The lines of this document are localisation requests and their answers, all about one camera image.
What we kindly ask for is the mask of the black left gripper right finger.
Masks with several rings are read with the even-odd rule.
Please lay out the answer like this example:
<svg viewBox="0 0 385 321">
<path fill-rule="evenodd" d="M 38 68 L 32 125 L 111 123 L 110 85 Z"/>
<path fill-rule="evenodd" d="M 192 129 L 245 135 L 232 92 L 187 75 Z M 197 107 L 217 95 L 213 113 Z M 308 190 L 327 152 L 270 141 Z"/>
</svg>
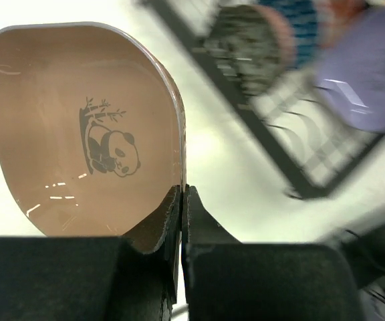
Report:
<svg viewBox="0 0 385 321">
<path fill-rule="evenodd" d="M 361 320 L 343 255 L 321 243 L 241 243 L 195 187 L 182 209 L 182 268 L 191 320 Z"/>
</svg>

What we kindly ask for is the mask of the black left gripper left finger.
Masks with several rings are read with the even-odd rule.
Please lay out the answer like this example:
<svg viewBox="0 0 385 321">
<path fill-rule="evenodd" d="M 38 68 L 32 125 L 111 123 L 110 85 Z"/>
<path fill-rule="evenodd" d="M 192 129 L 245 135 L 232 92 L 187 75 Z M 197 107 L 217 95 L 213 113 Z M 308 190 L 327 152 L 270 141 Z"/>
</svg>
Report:
<svg viewBox="0 0 385 321">
<path fill-rule="evenodd" d="M 170 320 L 182 190 L 121 237 L 0 237 L 0 320 Z"/>
</svg>

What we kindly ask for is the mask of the brown panda plate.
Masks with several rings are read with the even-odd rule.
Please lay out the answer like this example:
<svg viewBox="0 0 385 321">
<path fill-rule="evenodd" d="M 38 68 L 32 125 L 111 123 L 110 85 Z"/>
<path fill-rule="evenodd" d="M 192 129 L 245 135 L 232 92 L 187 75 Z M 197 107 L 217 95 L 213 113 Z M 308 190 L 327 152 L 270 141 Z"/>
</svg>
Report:
<svg viewBox="0 0 385 321">
<path fill-rule="evenodd" d="M 6 27 L 0 165 L 45 235 L 122 235 L 152 253 L 186 185 L 180 92 L 158 59 L 115 27 Z"/>
</svg>

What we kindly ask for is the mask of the pink floral-inside bowl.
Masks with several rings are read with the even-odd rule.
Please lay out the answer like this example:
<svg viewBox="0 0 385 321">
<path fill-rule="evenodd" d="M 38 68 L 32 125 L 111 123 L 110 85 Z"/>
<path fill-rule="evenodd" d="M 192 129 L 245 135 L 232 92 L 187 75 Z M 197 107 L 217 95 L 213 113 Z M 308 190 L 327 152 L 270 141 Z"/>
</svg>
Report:
<svg viewBox="0 0 385 321">
<path fill-rule="evenodd" d="M 291 24 L 268 5 L 221 7 L 203 47 L 246 97 L 268 92 L 296 60 Z"/>
</svg>

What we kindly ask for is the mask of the purple panda plate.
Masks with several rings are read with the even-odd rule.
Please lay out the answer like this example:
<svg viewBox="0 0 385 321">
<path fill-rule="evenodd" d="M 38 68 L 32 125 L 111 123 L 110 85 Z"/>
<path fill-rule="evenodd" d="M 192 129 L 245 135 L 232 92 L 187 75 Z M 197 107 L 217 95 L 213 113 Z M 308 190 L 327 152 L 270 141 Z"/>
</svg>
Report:
<svg viewBox="0 0 385 321">
<path fill-rule="evenodd" d="M 385 133 L 385 6 L 367 10 L 324 54 L 314 84 L 344 123 Z"/>
</svg>

